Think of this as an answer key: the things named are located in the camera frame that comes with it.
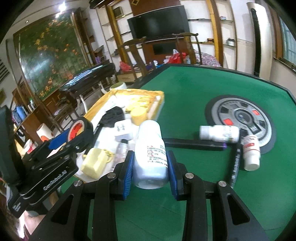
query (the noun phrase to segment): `wall mural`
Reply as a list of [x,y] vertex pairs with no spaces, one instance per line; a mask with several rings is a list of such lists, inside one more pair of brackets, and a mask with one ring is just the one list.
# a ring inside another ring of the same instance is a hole
[[14,34],[14,44],[25,78],[41,99],[88,68],[70,12],[28,25]]

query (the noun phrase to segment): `white plastic bottle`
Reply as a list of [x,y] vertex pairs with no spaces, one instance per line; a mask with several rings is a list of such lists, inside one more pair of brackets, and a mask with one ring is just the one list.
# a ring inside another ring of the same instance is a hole
[[260,147],[258,137],[249,135],[244,138],[243,144],[244,169],[254,171],[260,167]]
[[143,189],[156,189],[168,182],[168,163],[160,126],[146,120],[140,127],[135,145],[133,183]]
[[217,142],[237,143],[239,128],[237,126],[200,126],[200,139]]

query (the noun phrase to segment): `blue bottle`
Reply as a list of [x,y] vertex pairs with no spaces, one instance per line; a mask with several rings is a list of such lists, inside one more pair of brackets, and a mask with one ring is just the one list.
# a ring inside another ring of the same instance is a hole
[[18,115],[22,119],[22,121],[24,121],[25,118],[27,117],[26,114],[25,114],[25,112],[24,112],[24,110],[20,106],[17,106],[16,107],[16,110],[17,110]]
[[12,111],[12,118],[17,126],[19,126],[22,123],[22,119],[15,110]]

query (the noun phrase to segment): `black tv screen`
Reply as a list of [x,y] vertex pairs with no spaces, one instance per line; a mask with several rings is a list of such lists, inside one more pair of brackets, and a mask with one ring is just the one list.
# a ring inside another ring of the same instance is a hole
[[128,19],[133,38],[157,39],[171,34],[189,32],[183,5],[146,12]]

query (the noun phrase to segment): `bag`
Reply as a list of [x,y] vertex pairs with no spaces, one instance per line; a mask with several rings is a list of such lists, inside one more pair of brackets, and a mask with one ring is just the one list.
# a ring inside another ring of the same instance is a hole
[[123,72],[127,72],[127,71],[131,70],[131,66],[129,66],[125,62],[120,61],[119,65],[120,65],[120,68]]
[[[182,52],[182,57],[183,59],[185,59],[186,57],[186,53]],[[169,61],[168,61],[168,64],[181,64],[181,57],[180,57],[180,53],[175,53],[173,54]]]

